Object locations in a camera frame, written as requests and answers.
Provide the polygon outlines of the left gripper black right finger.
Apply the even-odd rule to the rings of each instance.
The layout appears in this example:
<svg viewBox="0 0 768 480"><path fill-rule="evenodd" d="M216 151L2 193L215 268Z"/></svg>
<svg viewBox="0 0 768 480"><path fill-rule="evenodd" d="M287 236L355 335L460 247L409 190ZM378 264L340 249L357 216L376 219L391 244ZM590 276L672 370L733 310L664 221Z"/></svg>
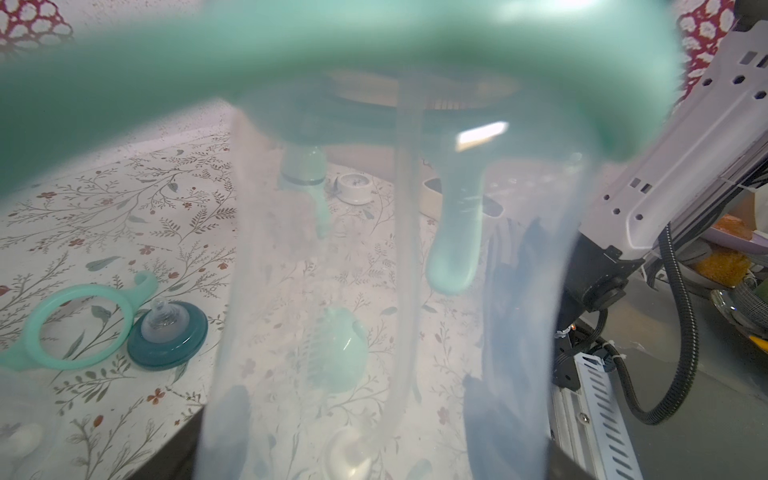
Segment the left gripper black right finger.
<svg viewBox="0 0 768 480"><path fill-rule="evenodd" d="M547 480L594 480L553 440L548 442Z"/></svg>

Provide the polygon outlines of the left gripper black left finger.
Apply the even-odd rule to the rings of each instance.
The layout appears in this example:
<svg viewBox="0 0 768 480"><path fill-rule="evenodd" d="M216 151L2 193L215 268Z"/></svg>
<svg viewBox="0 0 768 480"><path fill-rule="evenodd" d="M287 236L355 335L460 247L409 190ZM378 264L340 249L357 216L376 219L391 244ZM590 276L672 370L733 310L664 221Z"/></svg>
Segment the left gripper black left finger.
<svg viewBox="0 0 768 480"><path fill-rule="evenodd" d="M128 480L191 480L202 428L201 409Z"/></svg>

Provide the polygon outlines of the clear baby bottle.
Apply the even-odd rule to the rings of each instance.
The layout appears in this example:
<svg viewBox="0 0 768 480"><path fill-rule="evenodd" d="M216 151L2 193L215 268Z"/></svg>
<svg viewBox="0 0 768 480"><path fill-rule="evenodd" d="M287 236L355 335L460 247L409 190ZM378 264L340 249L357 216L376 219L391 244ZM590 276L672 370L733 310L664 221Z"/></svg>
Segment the clear baby bottle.
<svg viewBox="0 0 768 480"><path fill-rule="evenodd" d="M33 478L50 455L60 423L49 392L34 380L2 368L1 478Z"/></svg>
<svg viewBox="0 0 768 480"><path fill-rule="evenodd" d="M195 477L544 478L555 316L596 127L504 78L348 71L244 93L231 139L238 254ZM278 185L287 145L325 151L322 189ZM336 197L346 173L371 179L371 203ZM422 215L432 177L504 215ZM338 394L305 365L333 307L369 349Z"/></svg>

